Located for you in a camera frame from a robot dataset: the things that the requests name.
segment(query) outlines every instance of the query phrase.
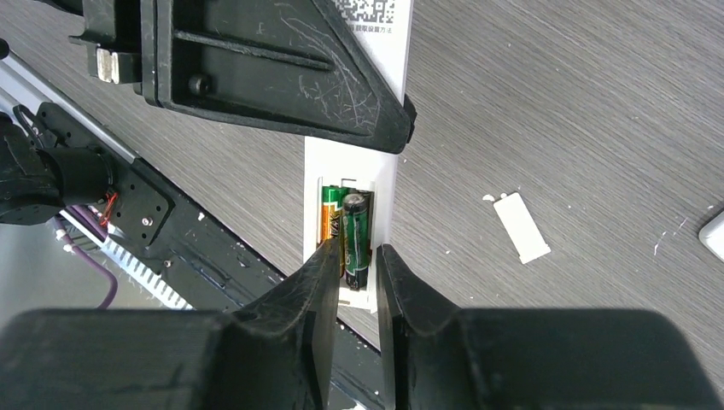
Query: battery compartment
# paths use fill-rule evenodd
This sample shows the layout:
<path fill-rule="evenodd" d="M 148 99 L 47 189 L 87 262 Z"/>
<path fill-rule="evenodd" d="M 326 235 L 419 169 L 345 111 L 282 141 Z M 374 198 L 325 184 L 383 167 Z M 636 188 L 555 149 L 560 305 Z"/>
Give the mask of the battery compartment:
<path fill-rule="evenodd" d="M 345 188 L 355 189 L 362 192 L 371 192 L 371 199 L 369 204 L 369 215 L 370 221 L 369 237 L 370 237 L 370 249 L 368 249 L 370 256 L 370 266 L 367 273 L 367 285 L 359 290 L 352 290 L 347 285 L 347 281 L 344 276 L 340 278 L 340 291 L 339 291 L 339 303 L 342 306 L 349 306 L 351 308 L 362 308 L 376 310 L 377 307 L 377 294 L 375 289 L 377 287 L 377 264 L 376 253 L 377 246 L 375 246 L 375 201 L 377 196 L 375 195 L 375 184 L 371 181 L 362 181 L 357 179 L 333 179 L 321 177 L 317 181 L 317 237 L 316 241 L 319 243 L 321 237 L 321 222 L 322 222 L 322 188 L 324 186 L 336 185 Z"/>

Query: table surface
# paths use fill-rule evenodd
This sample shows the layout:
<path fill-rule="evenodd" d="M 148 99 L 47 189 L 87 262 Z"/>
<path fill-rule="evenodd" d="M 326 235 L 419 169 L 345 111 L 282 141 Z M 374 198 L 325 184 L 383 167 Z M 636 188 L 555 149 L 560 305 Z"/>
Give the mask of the table surface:
<path fill-rule="evenodd" d="M 724 389 L 724 7 L 418 0 L 393 244 L 460 306 L 648 308 Z M 86 75 L 80 18 L 0 3 L 0 37 L 285 272 L 301 263 L 303 140 L 165 112 Z M 522 265 L 486 194 L 519 191 L 552 252 Z M 342 309 L 372 340 L 377 320 Z"/>

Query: aa battery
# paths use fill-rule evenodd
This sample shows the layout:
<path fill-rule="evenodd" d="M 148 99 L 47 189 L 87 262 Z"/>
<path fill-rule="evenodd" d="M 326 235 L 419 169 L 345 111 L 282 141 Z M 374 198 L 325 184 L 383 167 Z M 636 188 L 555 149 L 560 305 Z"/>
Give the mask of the aa battery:
<path fill-rule="evenodd" d="M 322 187 L 322 218 L 319 224 L 320 246 L 327 239 L 339 237 L 340 240 L 340 278 L 344 276 L 344 243 L 342 241 L 342 201 L 349 188 L 336 185 Z"/>
<path fill-rule="evenodd" d="M 374 192 L 370 190 L 360 190 L 359 191 L 362 196 L 365 197 L 367 200 L 367 244 L 369 245 L 372 242 L 372 215 L 374 215 L 375 209 L 373 208 L 375 200 L 374 200 Z M 367 254 L 370 256 L 370 261 L 372 260 L 372 247 L 367 247 Z"/>
<path fill-rule="evenodd" d="M 344 197 L 342 230 L 344 236 L 344 271 L 347 286 L 359 290 L 367 285 L 370 268 L 370 202 L 361 193 Z"/>

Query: screw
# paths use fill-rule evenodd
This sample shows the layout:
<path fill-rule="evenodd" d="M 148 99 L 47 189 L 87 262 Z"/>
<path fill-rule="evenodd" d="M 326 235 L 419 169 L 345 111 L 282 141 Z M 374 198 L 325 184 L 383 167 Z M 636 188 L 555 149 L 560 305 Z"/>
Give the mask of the screw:
<path fill-rule="evenodd" d="M 206 74 L 194 74 L 189 79 L 189 91 L 195 96 L 205 96 L 211 90 L 211 77 Z"/>

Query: black plastic frame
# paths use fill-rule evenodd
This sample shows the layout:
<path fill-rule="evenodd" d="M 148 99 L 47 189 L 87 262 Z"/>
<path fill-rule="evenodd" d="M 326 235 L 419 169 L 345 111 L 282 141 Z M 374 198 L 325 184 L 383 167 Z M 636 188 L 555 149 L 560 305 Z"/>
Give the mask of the black plastic frame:
<path fill-rule="evenodd" d="M 70 40 L 86 47 L 89 74 L 133 84 L 149 104 L 392 154 L 412 138 L 412 102 L 333 0 L 82 0 L 82 13 Z"/>

